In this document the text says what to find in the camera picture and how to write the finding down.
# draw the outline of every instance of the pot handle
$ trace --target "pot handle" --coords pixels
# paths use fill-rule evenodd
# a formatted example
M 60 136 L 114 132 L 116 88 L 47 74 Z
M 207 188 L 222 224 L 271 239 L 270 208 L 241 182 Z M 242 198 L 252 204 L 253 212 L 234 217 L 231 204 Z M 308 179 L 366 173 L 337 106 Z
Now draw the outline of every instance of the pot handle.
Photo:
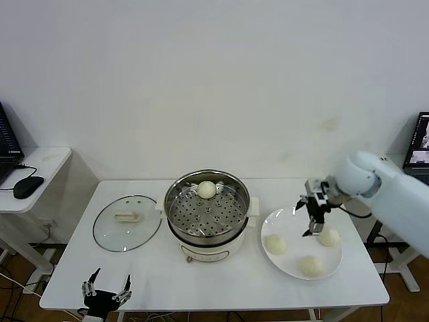
M 156 205 L 155 210 L 161 211 L 161 218 L 166 218 L 166 212 L 164 210 L 164 199 L 166 198 L 165 195 L 160 196 L 158 199 L 156 199 Z
M 251 197 L 250 198 L 250 207 L 249 211 L 247 212 L 247 216 L 249 218 L 248 226 L 250 227 L 256 227 L 256 220 L 260 214 L 259 212 L 259 198 L 258 197 Z

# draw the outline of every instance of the laptop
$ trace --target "laptop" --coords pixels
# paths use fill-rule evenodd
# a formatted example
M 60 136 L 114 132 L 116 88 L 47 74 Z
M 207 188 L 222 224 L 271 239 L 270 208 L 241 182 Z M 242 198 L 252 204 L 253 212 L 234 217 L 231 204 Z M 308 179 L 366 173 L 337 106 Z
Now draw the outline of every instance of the laptop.
M 402 168 L 406 174 L 429 185 L 429 112 L 421 112 L 418 115 Z
M 20 163 L 24 153 L 12 132 L 5 110 L 0 102 L 0 184 L 13 170 L 13 166 Z

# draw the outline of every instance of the white wall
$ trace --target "white wall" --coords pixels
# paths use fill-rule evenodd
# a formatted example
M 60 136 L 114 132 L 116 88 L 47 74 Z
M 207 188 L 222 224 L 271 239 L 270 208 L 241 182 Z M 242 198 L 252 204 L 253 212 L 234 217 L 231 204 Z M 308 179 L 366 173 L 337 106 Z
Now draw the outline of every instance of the white wall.
M 352 150 L 406 149 L 429 108 L 428 12 L 426 0 L 0 0 L 0 99 L 25 140 L 70 146 L 100 180 L 324 176 Z

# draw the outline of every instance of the steamed bun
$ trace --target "steamed bun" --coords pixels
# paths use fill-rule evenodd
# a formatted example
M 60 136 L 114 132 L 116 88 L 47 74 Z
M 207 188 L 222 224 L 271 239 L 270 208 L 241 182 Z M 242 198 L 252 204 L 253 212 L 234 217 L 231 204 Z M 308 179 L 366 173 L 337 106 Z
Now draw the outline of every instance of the steamed bun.
M 318 240 L 322 245 L 335 247 L 340 244 L 340 234 L 332 227 L 323 227 Z
M 216 194 L 216 185 L 211 181 L 202 181 L 196 188 L 196 194 L 204 199 L 209 199 Z
M 280 235 L 269 235 L 265 237 L 265 246 L 271 254 L 281 255 L 286 251 L 286 240 Z
M 300 261 L 300 268 L 309 277 L 318 277 L 324 273 L 322 259 L 315 256 L 304 256 Z

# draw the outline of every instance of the white plate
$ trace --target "white plate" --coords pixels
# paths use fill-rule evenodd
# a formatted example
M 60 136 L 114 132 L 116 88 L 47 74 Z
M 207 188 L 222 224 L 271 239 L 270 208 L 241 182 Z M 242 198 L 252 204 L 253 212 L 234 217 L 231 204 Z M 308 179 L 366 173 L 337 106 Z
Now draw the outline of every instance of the white plate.
M 317 236 L 302 237 L 308 229 L 307 209 L 302 207 L 296 211 L 296 214 L 294 209 L 294 206 L 288 206 L 285 209 L 276 210 L 263 222 L 261 241 L 268 258 L 285 273 L 303 280 L 320 280 L 334 274 L 343 258 L 341 244 L 337 247 L 326 247 L 317 240 Z M 329 221 L 326 221 L 325 225 L 335 228 Z M 265 247 L 265 237 L 274 233 L 286 240 L 285 254 L 273 255 Z M 323 260 L 325 266 L 323 275 L 312 278 L 301 272 L 300 260 L 307 255 L 318 256 Z

